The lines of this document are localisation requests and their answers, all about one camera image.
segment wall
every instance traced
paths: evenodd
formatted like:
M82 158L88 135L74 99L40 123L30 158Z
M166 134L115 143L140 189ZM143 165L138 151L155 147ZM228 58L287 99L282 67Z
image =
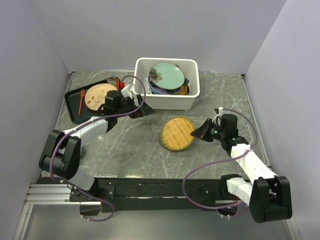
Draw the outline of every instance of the wall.
M319 239L320 4L288 0L245 83L271 165L291 182L302 238Z
M0 3L0 239L12 239L68 73L26 0Z
M286 0L29 0L68 71L190 58L246 73Z

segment tray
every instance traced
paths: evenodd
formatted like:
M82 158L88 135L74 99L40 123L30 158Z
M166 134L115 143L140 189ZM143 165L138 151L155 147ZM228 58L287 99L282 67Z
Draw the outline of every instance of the tray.
M70 119L73 123L75 124L83 123L89 120L92 116L95 116L96 114L95 111L92 111L89 108L87 108L87 105L85 103L85 98L83 98L81 113L80 113L80 116L78 115L80 99L81 99L81 89L84 89L84 92L87 93L87 90L93 87L94 85L107 84L107 83L108 83L107 80L104 79L104 80L89 84L87 86L82 86L80 88L68 91L64 95L66 108L68 109Z

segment marble surface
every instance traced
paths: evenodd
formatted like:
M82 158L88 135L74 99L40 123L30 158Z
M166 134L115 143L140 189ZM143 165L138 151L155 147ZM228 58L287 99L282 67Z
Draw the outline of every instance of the marble surface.
M70 76L69 90L98 82L111 76L123 78L133 71L76 71ZM156 110L146 117L119 118L118 124L108 133L91 140L83 147L80 166L95 177L118 178L183 178L190 170L204 163L225 159L227 153L218 141L211 143L194 139L181 152L170 152L159 144L163 124L173 116L186 116L200 127L206 118L215 115L220 106L242 112L253 121L245 86L240 74L200 72L200 95L190 110ZM69 118L64 105L57 129L66 130L76 126ZM250 143L252 130L247 122L238 118L239 134ZM260 144L255 153L264 161ZM226 174L246 177L236 162L213 164L190 176L199 179L219 179Z

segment light blue plate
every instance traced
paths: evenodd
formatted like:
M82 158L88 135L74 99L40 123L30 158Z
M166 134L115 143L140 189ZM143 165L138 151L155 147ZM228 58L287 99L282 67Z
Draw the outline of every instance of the light blue plate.
M170 63L158 63L149 70L152 82L161 89L180 88L185 82L184 73L179 67Z

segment orange utensil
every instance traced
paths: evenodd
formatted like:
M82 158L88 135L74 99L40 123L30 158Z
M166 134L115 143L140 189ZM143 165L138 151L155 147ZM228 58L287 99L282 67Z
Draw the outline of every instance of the orange utensil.
M84 100L84 97L85 97L85 90L84 90L84 89L81 89L81 99L80 99L78 116L80 116L80 113L81 113L82 102L83 102L83 100Z

